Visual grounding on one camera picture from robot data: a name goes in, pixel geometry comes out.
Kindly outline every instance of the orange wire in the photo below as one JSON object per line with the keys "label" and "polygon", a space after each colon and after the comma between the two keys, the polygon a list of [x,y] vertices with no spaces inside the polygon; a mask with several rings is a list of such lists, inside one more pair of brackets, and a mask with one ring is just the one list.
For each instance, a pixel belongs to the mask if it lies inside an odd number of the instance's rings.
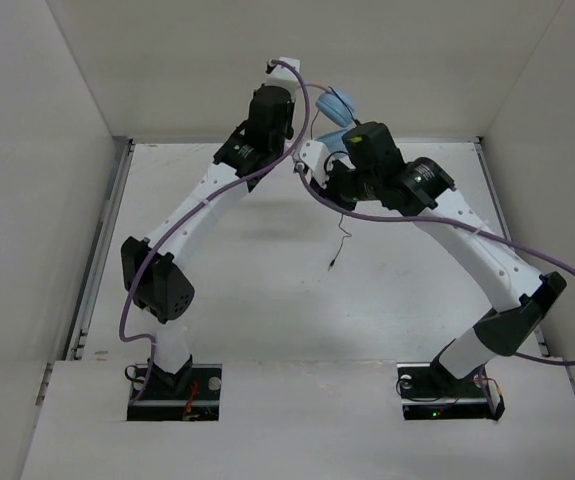
{"label": "orange wire", "polygon": [[196,398],[196,394],[198,393],[198,382],[192,383],[189,388],[191,389],[191,395],[187,399],[187,403],[185,403],[185,410],[183,411],[183,416],[191,412],[191,404],[193,403],[194,398]]}
{"label": "orange wire", "polygon": [[[487,381],[487,382],[494,382],[494,385],[496,385],[496,390],[498,390],[498,394],[502,395],[503,392],[500,389],[500,385],[498,385],[498,382],[494,379],[494,378],[490,378],[490,377],[479,377],[479,380],[481,387],[483,386],[483,382]],[[476,384],[476,380],[470,380],[471,383]]]}

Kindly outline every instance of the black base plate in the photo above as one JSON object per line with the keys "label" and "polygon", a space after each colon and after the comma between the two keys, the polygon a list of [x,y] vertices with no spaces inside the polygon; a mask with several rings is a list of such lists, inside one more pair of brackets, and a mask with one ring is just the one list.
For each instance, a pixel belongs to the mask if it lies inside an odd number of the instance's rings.
{"label": "black base plate", "polygon": [[[405,420],[497,419],[502,414],[500,406],[496,414],[491,411],[482,390],[474,383],[474,373],[455,382],[447,392],[434,383],[429,371],[428,363],[398,365],[396,389],[402,398]],[[403,375],[411,380],[403,382]]]}
{"label": "black base plate", "polygon": [[[147,368],[137,367],[134,376],[144,377]],[[160,383],[153,375],[143,395],[136,403],[127,408],[127,421],[160,422],[160,421],[215,421],[220,414],[220,388],[211,390],[209,381],[220,384],[222,381],[221,365],[196,365],[192,367],[188,387],[180,394],[174,395],[169,388]],[[191,410],[185,413],[185,406],[191,396],[191,385],[196,382],[198,393],[191,403]],[[129,393],[131,400],[138,390]]]}

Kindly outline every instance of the white wall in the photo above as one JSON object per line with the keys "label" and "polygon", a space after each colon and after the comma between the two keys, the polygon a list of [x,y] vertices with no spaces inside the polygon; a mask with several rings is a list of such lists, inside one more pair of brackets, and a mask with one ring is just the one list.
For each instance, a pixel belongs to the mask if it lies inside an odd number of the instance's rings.
{"label": "white wall", "polygon": [[44,0],[0,0],[0,479],[71,319],[113,143]]}
{"label": "white wall", "polygon": [[561,1],[49,3],[113,134],[213,140],[277,55],[398,136],[483,134]]}
{"label": "white wall", "polygon": [[[547,30],[484,147],[513,236],[575,265],[575,0]],[[554,350],[575,358],[575,283],[543,326]]]}

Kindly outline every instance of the black bracket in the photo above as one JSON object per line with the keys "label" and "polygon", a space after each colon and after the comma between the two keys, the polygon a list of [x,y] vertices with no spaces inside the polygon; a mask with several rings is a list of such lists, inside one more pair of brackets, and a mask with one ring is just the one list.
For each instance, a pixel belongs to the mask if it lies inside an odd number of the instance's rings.
{"label": "black bracket", "polygon": [[[135,378],[143,378],[147,368],[137,367]],[[141,397],[127,408],[127,421],[160,422],[216,421],[220,416],[221,365],[193,365],[185,387],[174,392],[152,375]],[[139,383],[132,383],[129,399],[139,392]]]}
{"label": "black bracket", "polygon": [[[120,249],[125,289],[131,288],[136,272],[151,248],[146,241],[129,237]],[[156,253],[136,289],[134,304],[149,308],[160,323],[180,317],[194,299],[194,287],[173,262],[173,255]]]}
{"label": "black bracket", "polygon": [[428,363],[399,364],[396,391],[401,397],[405,420],[500,419],[505,411],[502,396],[492,411],[482,390],[489,386],[481,388],[476,375],[477,372],[472,372],[445,387],[435,382]]}
{"label": "black bracket", "polygon": [[[266,167],[285,150],[285,139],[294,136],[294,102],[289,91],[262,85],[254,92],[247,120],[214,154],[214,163],[226,163],[242,178]],[[260,178],[248,183],[249,191]]]}

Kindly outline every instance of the cable clip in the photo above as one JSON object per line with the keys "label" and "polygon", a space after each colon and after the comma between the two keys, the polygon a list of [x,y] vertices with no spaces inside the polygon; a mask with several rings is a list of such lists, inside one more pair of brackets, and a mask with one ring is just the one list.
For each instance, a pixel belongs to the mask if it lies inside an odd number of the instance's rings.
{"label": "cable clip", "polygon": [[210,208],[211,202],[207,198],[200,197],[200,196],[196,195],[195,193],[192,193],[190,195],[190,198],[192,198],[193,200],[195,200],[198,203],[202,203],[203,205],[205,205],[205,207],[207,209],[211,210],[211,208]]}
{"label": "cable clip", "polygon": [[474,230],[473,232],[469,232],[469,236],[467,237],[467,239],[469,240],[471,237],[477,236],[481,232],[481,230],[485,227],[489,227],[489,220],[483,220],[483,223],[481,223],[476,230]]}

